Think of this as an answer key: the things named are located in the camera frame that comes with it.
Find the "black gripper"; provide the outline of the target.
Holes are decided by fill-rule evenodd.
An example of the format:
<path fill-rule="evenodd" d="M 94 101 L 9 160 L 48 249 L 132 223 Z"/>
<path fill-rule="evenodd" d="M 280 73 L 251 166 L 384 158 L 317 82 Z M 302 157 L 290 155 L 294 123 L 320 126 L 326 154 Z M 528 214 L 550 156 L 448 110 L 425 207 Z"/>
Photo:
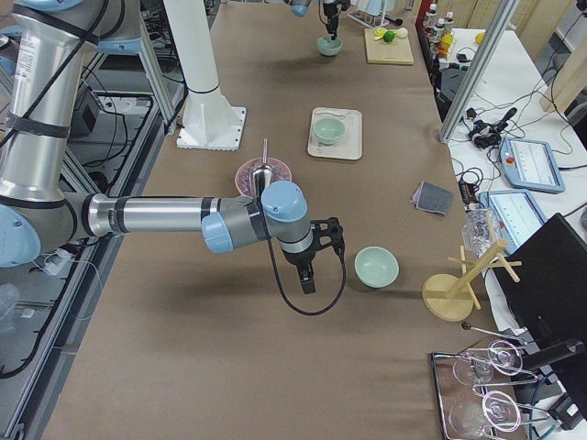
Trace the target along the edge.
<path fill-rule="evenodd" d="M 300 285 L 304 294 L 316 292 L 312 261 L 316 257 L 314 250 L 304 250 L 299 253 L 282 252 L 285 259 L 297 269 Z"/>
<path fill-rule="evenodd" d="M 323 0 L 322 11 L 326 18 L 327 41 L 335 41 L 338 34 L 338 23 L 335 21 L 339 13 L 338 0 Z"/>

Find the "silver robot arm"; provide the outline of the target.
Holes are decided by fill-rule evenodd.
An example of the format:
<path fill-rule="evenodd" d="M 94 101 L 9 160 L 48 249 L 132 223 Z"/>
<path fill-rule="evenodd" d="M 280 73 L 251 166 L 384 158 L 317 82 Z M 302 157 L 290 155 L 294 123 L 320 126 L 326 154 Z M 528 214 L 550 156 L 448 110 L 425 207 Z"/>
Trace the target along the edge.
<path fill-rule="evenodd" d="M 13 14 L 22 35 L 1 142 L 3 267 L 85 237 L 199 231 L 215 253 L 276 238 L 303 291 L 315 291 L 317 226 L 293 182 L 272 182 L 253 197 L 226 199 L 110 198 L 61 190 L 83 57 L 93 50 L 139 52 L 140 7 L 136 1 L 17 1 Z"/>

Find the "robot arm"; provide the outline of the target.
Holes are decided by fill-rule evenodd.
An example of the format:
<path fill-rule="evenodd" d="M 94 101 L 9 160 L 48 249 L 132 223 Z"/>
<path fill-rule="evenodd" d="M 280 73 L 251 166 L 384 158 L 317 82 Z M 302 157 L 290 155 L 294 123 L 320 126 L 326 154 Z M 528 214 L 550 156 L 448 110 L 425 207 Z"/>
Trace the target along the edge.
<path fill-rule="evenodd" d="M 284 1 L 290 7 L 290 11 L 297 17 L 304 17 L 308 12 L 311 0 L 288 0 Z M 332 41 L 338 38 L 339 16 L 349 7 L 348 1 L 342 0 L 320 0 L 316 1 L 320 21 L 325 26 L 327 34 Z"/>

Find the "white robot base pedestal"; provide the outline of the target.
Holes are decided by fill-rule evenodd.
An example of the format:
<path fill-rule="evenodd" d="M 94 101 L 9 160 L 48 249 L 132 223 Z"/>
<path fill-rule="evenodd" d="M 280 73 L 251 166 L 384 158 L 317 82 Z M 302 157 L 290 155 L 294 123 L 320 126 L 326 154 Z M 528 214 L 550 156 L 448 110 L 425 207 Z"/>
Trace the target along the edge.
<path fill-rule="evenodd" d="M 221 91 L 204 3 L 170 0 L 164 8 L 188 91 L 177 146 L 237 150 L 247 109 Z"/>

